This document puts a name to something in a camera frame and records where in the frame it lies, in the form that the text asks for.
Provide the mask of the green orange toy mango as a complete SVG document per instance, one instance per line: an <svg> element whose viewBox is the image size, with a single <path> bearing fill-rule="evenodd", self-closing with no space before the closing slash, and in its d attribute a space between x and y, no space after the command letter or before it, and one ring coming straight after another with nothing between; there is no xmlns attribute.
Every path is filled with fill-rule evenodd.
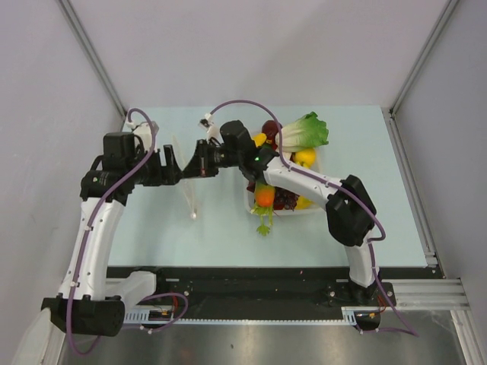
<svg viewBox="0 0 487 365"><path fill-rule="evenodd" d="M275 188L262 182L257 182L254 189L254 200L259 207L272 208L275 199Z"/></svg>

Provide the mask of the green toy lettuce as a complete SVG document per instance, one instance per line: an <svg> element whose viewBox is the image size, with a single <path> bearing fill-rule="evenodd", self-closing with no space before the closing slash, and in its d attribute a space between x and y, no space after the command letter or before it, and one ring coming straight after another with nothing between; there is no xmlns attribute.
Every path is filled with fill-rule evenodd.
<svg viewBox="0 0 487 365"><path fill-rule="evenodd" d="M283 152L299 152L329 144L329 129L315 112L310 112L277 132L275 143Z"/></svg>

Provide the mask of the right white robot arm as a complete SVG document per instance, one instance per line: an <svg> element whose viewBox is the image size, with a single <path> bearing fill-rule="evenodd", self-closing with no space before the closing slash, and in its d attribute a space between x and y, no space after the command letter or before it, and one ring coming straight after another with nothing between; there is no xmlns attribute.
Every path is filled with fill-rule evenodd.
<svg viewBox="0 0 487 365"><path fill-rule="evenodd" d="M216 176L221 168L238 167L254 184L252 213L260 217L258 231L267 235L274 215L275 191L284 189L310 200L326 212L330 235L345 247L352 299L368 305L378 296L379 270L371 248L377 210L361 180L353 175L331 179L285 158L266 144L257 145L239 120L220 128L221 144L199 140L183 169L184 179Z"/></svg>

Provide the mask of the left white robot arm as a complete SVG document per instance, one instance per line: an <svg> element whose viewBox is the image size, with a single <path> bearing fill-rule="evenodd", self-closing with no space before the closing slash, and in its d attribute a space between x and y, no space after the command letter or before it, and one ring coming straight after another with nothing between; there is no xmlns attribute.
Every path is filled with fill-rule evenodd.
<svg viewBox="0 0 487 365"><path fill-rule="evenodd" d="M53 325L64 333L113 337L125 315L147 299L163 302L168 286L155 270L138 270L108 287L107 267L113 238L129 195L137 185L162 186L164 167L155 134L114 132L103 137L101 169L81 181L81 219L68 270L54 297L43 299Z"/></svg>

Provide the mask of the yellow toy pear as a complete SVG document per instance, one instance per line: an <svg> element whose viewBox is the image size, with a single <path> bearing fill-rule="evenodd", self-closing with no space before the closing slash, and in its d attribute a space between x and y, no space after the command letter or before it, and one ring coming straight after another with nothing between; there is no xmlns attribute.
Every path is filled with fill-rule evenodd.
<svg viewBox="0 0 487 365"><path fill-rule="evenodd" d="M252 137L252 140L257 148L262 147L267 142L267 135L265 133L259 133Z"/></svg>

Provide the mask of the clear zip top bag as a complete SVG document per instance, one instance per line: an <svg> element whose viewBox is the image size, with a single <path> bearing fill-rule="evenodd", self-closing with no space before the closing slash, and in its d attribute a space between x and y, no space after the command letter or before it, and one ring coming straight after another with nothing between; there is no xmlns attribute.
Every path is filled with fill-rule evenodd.
<svg viewBox="0 0 487 365"><path fill-rule="evenodd" d="M180 169L183 170L183 168L187 165L187 160L181 150L180 143L175 135L172 135L172 143L176 161ZM189 216L192 220L195 221L198 217L198 208L194 182L191 179L182 178L178 183L178 186L181 188L182 193L186 199L186 203L189 207Z"/></svg>

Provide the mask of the dark red toy apple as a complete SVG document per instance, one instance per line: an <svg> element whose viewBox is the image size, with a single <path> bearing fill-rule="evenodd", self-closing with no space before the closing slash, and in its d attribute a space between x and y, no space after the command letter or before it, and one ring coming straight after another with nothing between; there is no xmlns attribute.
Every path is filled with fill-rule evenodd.
<svg viewBox="0 0 487 365"><path fill-rule="evenodd" d="M281 128L282 125L280 123L274 120L268 120L262 125L261 132L266 135L268 140L274 141Z"/></svg>

